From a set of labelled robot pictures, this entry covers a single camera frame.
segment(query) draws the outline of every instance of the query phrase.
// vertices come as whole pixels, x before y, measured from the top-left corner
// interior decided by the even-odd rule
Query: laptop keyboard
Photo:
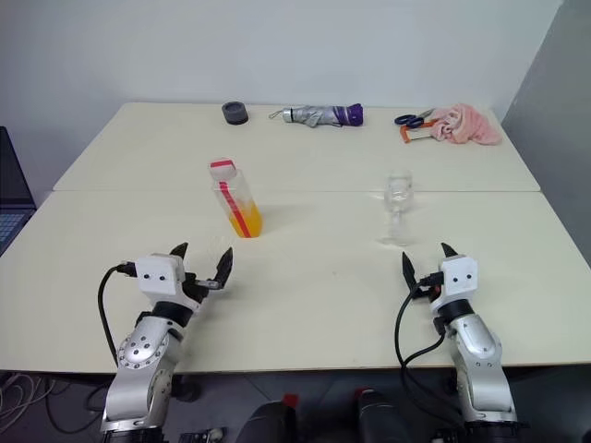
[[[0,214],[0,243],[4,243],[26,214]]]

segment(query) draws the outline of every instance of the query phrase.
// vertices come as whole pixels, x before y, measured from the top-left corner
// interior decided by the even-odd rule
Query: laptop
[[[0,256],[36,209],[8,131],[0,126]]]

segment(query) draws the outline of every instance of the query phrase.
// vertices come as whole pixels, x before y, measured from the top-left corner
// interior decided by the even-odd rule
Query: pink cloth
[[[496,145],[501,134],[490,125],[487,117],[469,104],[458,103],[451,109],[438,108],[431,118],[439,119],[431,128],[431,136],[438,141],[465,143],[474,140],[481,145]]]

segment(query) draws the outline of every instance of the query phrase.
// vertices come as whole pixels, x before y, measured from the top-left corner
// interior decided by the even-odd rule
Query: wine glass
[[[383,244],[405,246],[410,242],[403,212],[410,208],[412,200],[413,176],[410,171],[406,169],[392,171],[384,189],[388,233],[381,239]]]

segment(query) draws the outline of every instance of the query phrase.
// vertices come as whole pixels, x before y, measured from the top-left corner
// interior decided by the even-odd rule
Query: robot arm
[[[477,263],[442,245],[446,258],[440,272],[430,276],[437,283],[420,290],[418,297],[428,297],[431,312],[445,325],[468,441],[519,441],[518,430],[523,425],[517,421],[502,370],[501,341],[470,305],[478,286]],[[403,272],[409,287],[414,287],[415,270],[406,254]]]
[[[220,259],[215,278],[199,281],[195,274],[185,273],[186,250],[187,244],[182,244],[170,255],[154,254],[121,268],[138,277],[153,309],[139,316],[117,351],[117,373],[103,412],[103,442],[163,441],[161,428],[182,356],[185,326],[209,290],[224,287],[233,263],[230,248]]]

